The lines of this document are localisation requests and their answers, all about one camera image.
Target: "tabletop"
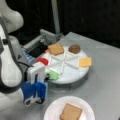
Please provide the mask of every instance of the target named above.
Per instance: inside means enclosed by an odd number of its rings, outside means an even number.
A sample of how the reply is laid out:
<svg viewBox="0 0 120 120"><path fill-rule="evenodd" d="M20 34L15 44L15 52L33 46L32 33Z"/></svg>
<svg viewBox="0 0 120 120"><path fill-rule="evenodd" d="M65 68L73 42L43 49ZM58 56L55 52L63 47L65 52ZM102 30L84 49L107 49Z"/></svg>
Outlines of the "tabletop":
<svg viewBox="0 0 120 120"><path fill-rule="evenodd" d="M47 107L62 96L82 98L92 107L96 120L118 120L120 117L120 49L70 32L60 40L63 46L79 44L92 58L87 80L76 89L55 91L48 87L44 104L25 107L19 103L0 113L0 120L43 120Z"/></svg>

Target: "white plate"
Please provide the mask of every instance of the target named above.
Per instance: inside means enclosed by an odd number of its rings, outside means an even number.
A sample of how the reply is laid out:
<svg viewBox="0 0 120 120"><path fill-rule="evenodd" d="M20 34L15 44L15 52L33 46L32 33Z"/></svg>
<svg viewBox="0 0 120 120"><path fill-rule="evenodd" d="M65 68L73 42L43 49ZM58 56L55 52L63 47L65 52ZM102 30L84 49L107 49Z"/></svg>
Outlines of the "white plate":
<svg viewBox="0 0 120 120"><path fill-rule="evenodd" d="M62 97L51 103L44 115L44 120L60 120L60 115L67 103L83 110L79 120L95 120L94 112L89 104L84 100L73 96Z"/></svg>
<svg viewBox="0 0 120 120"><path fill-rule="evenodd" d="M54 70L59 73L59 72L61 72L61 69L62 69L62 73L60 74L59 79L50 81L55 84L69 84L69 83L76 82L76 81L80 80L81 78L83 78L89 70L89 67L79 67L79 65L78 65L79 64L78 60L80 58L88 57L82 50L78 54L69 53L67 46L64 47L64 50L65 50L65 52L68 53L66 55L66 57L64 55L65 53L57 55L57 56L53 56L53 57L51 56L50 53L45 53L43 55L44 58L49 60L50 65L52 65L51 62L53 62L53 64L55 64L56 61L58 63L61 62L58 66L52 66L50 69L48 67L46 67L46 72L48 72L49 70Z"/></svg>

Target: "small food piece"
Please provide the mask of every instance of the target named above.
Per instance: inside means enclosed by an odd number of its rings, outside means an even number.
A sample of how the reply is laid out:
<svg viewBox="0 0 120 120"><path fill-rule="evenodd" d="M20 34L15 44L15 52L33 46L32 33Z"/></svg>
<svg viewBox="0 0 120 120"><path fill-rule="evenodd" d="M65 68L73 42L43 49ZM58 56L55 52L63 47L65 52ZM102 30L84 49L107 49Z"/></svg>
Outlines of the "small food piece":
<svg viewBox="0 0 120 120"><path fill-rule="evenodd" d="M71 45L68 49L69 52L74 53L74 54L78 54L80 52L81 48L79 45Z"/></svg>
<svg viewBox="0 0 120 120"><path fill-rule="evenodd" d="M49 71L46 74L49 75L49 80L57 80L59 78L59 74L54 71Z"/></svg>
<svg viewBox="0 0 120 120"><path fill-rule="evenodd" d="M64 53L64 49L60 43L56 43L48 46L49 52L53 55L59 55Z"/></svg>
<svg viewBox="0 0 120 120"><path fill-rule="evenodd" d="M89 67L92 65L92 59L91 58L82 58L79 61L80 67Z"/></svg>
<svg viewBox="0 0 120 120"><path fill-rule="evenodd" d="M66 104L62 114L60 115L60 120L79 120L82 114L82 109L71 104Z"/></svg>

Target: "brown cookie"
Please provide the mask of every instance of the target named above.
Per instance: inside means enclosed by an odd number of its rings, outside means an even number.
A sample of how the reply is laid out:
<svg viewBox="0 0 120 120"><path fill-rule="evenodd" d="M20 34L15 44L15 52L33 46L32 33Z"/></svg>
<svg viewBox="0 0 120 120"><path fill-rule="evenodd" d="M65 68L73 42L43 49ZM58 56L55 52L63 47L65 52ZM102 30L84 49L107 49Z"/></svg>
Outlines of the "brown cookie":
<svg viewBox="0 0 120 120"><path fill-rule="evenodd" d="M69 47L69 49L68 49L68 51L69 52L71 52L71 53L74 53L74 54L77 54L77 53L79 53L80 52L80 46L79 45L71 45L70 47Z"/></svg>

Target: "cheese slice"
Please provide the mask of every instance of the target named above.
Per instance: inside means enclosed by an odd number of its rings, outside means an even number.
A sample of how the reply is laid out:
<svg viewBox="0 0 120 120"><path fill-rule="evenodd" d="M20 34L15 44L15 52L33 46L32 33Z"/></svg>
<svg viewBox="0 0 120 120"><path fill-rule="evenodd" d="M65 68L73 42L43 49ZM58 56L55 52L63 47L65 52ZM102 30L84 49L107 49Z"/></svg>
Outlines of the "cheese slice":
<svg viewBox="0 0 120 120"><path fill-rule="evenodd" d="M92 65L92 59L90 57L89 58L82 58L79 61L80 67L89 67L91 65Z"/></svg>

